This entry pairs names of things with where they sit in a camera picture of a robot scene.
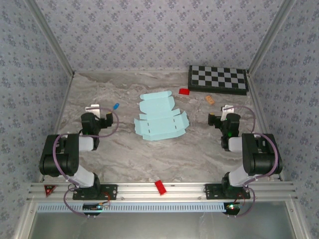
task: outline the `black and white checkerboard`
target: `black and white checkerboard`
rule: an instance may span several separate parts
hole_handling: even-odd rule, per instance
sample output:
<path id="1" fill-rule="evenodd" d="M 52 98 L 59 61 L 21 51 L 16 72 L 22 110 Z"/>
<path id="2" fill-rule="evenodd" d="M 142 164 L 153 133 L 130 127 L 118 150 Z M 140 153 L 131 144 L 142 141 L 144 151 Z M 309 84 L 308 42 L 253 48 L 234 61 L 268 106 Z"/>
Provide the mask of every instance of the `black and white checkerboard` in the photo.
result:
<path id="1" fill-rule="evenodd" d="M 188 89 L 191 91 L 247 95 L 246 70 L 190 66 Z"/>

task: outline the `blue marker cap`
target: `blue marker cap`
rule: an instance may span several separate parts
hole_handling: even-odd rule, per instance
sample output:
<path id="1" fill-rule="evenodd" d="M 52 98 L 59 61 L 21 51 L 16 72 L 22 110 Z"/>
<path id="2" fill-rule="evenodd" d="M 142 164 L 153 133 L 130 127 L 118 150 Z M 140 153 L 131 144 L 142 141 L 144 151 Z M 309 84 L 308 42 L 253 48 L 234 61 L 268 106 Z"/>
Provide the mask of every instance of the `blue marker cap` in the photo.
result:
<path id="1" fill-rule="evenodd" d="M 116 103 L 116 104 L 113 106 L 113 109 L 116 110 L 119 106 L 120 106 L 120 104 L 119 104 L 119 103 Z"/>

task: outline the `gray marble table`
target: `gray marble table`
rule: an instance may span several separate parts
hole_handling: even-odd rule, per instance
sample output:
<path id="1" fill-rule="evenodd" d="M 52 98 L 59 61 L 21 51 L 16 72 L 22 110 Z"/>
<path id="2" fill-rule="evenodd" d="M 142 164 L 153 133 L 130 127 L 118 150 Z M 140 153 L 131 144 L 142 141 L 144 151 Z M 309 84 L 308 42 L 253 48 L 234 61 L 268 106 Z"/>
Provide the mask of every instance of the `gray marble table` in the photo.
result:
<path id="1" fill-rule="evenodd" d="M 118 131 L 100 140 L 96 151 L 80 153 L 82 166 L 98 174 L 102 182 L 205 182 L 220 181 L 236 168 L 241 153 L 225 152 L 220 146 L 221 132 L 207 124 L 208 113 L 220 115 L 225 104 L 252 107 L 248 96 L 191 92 L 179 95 L 187 88 L 187 73 L 87 73 L 76 74 L 63 112 L 59 133 L 78 132 L 80 116 L 91 104 L 116 110 L 120 118 Z M 139 118 L 140 95 L 172 91 L 174 109 L 186 111 L 189 127 L 186 134 L 172 139 L 146 141 L 134 130 L 134 118 Z M 215 100 L 210 105 L 205 96 Z M 250 132 L 253 118 L 245 109 L 236 109 L 241 115 L 240 132 Z M 108 134 L 113 127 L 103 129 Z"/>

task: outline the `black mounting plate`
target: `black mounting plate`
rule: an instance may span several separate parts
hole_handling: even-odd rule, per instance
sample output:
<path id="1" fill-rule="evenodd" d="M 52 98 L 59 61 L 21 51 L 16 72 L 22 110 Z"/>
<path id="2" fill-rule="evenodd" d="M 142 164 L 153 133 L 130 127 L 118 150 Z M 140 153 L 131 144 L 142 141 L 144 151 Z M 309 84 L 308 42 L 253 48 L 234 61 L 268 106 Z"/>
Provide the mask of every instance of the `black mounting plate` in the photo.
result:
<path id="1" fill-rule="evenodd" d="M 228 190 L 228 192 L 225 193 L 221 183 L 205 184 L 205 193 L 207 200 L 243 199 L 240 194 L 244 195 L 245 199 L 250 199 L 249 192 L 247 193 L 242 187 L 232 187 L 232 190 Z"/>
<path id="2" fill-rule="evenodd" d="M 101 193 L 97 198 L 86 198 L 83 194 L 81 188 L 74 190 L 73 192 L 73 200 L 95 200 L 95 201 L 105 201 L 108 199 L 108 195 L 110 196 L 110 200 L 116 200 L 116 196 L 118 193 L 118 185 L 117 184 L 101 184 Z"/>

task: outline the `wall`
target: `wall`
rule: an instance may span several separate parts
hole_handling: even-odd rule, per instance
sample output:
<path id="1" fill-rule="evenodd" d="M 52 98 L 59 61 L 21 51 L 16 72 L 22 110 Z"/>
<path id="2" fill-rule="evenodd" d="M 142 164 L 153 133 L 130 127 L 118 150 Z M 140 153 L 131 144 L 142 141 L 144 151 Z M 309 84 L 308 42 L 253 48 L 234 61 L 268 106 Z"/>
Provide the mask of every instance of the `wall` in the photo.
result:
<path id="1" fill-rule="evenodd" d="M 281 0 L 37 0 L 72 68 L 248 68 Z"/>
<path id="2" fill-rule="evenodd" d="M 0 238 L 11 238 L 68 77 L 22 0 L 0 17 Z"/>
<path id="3" fill-rule="evenodd" d="M 319 238 L 319 3 L 298 0 L 253 79 L 314 238 Z"/>

